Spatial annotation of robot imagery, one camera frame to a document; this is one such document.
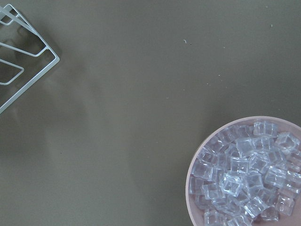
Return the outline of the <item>pile of clear ice cubes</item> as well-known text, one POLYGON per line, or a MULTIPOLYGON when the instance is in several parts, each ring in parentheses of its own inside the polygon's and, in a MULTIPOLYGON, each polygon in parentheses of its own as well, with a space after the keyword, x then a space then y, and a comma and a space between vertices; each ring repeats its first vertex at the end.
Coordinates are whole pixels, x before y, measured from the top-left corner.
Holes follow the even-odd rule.
POLYGON ((195 226, 300 225, 300 127, 257 116, 217 129, 190 163, 186 203, 195 226))

